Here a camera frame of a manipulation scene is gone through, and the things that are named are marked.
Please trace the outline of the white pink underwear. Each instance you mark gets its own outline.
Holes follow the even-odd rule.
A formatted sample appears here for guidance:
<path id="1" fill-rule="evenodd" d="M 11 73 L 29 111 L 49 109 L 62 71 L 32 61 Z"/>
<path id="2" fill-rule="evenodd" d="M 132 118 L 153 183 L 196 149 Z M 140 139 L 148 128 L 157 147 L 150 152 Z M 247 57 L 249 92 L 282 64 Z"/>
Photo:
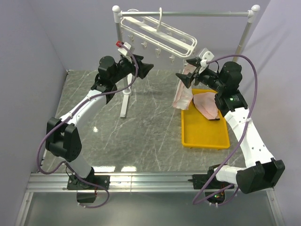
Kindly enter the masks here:
<path id="1" fill-rule="evenodd" d="M 181 110 L 188 110 L 193 99 L 192 87 L 186 88 L 184 83 L 179 80 L 172 107 Z"/>

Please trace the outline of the white plastic clip hanger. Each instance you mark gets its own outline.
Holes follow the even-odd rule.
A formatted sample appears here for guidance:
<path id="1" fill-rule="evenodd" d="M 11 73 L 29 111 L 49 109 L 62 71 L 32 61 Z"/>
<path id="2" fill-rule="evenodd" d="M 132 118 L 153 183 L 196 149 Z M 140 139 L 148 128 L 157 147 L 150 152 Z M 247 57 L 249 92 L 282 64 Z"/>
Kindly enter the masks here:
<path id="1" fill-rule="evenodd" d="M 119 13 L 121 28 L 140 38 L 143 42 L 161 48 L 175 57 L 186 59 L 190 57 L 197 46 L 197 39 L 181 30 L 163 23 L 163 9 L 155 12 L 159 18 L 155 19 L 150 12 L 140 15 L 137 9 L 121 11 Z"/>

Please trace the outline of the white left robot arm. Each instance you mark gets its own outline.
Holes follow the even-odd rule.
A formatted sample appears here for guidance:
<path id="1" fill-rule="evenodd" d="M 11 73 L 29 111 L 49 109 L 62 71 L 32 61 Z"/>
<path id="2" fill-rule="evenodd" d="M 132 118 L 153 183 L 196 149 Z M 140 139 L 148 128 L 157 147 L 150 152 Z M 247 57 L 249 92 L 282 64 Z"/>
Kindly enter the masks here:
<path id="1" fill-rule="evenodd" d="M 84 124 L 106 106 L 117 93 L 116 84 L 133 75 L 144 79 L 153 64 L 143 63 L 143 56 L 122 56 L 118 62 L 111 56 L 104 56 L 99 61 L 95 82 L 86 97 L 70 112 L 60 118 L 50 118 L 47 122 L 45 148 L 54 156 L 61 158 L 70 171 L 67 188 L 77 191 L 78 205 L 92 209 L 97 193 L 108 192 L 110 176 L 97 176 L 81 154 L 82 143 L 79 131 Z"/>

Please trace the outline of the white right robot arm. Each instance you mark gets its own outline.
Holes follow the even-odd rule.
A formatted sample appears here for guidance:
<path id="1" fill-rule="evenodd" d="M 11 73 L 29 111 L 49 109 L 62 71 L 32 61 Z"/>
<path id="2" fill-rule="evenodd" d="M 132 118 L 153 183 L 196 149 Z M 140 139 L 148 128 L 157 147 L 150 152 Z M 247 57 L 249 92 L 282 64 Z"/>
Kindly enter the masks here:
<path id="1" fill-rule="evenodd" d="M 201 82 L 216 91 L 215 104 L 234 132 L 246 165 L 237 168 L 223 161 L 210 167 L 202 189 L 209 185 L 218 188 L 223 182 L 238 186 L 245 194 L 273 188 L 282 176 L 285 164 L 276 160 L 267 149 L 251 119 L 254 105 L 248 106 L 238 89 L 242 81 L 241 65 L 228 61 L 219 72 L 214 72 L 209 69 L 207 60 L 196 57 L 188 59 L 187 63 L 195 67 L 194 71 L 176 76 L 187 88 Z"/>

